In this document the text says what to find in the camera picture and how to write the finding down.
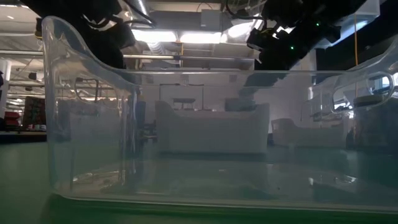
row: table surface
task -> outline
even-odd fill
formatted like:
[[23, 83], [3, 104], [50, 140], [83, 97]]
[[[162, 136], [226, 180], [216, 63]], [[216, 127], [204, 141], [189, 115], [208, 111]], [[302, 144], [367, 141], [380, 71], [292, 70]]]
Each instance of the table surface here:
[[0, 223], [389, 223], [395, 215], [85, 202], [51, 194], [47, 144], [0, 144]]

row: ceiling light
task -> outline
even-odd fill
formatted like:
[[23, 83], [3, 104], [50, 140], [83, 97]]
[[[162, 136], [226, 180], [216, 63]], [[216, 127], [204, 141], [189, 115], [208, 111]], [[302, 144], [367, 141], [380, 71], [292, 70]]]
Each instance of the ceiling light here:
[[131, 30], [136, 40], [147, 43], [175, 42], [177, 38], [173, 31]]
[[250, 31], [252, 24], [252, 22], [246, 22], [243, 24], [232, 26], [228, 29], [228, 35], [232, 38], [236, 38], [240, 35], [247, 34], [247, 32]]
[[219, 44], [221, 33], [189, 32], [181, 36], [180, 41], [191, 44]]
[[4, 4], [0, 4], [0, 7], [18, 7], [16, 5], [4, 5]]

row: clear plastic bin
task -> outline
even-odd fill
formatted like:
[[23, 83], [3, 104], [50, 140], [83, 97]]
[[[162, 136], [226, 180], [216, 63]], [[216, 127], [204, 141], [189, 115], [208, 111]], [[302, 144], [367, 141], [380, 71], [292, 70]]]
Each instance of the clear plastic bin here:
[[345, 72], [129, 71], [65, 21], [43, 26], [56, 193], [397, 211], [397, 42]]

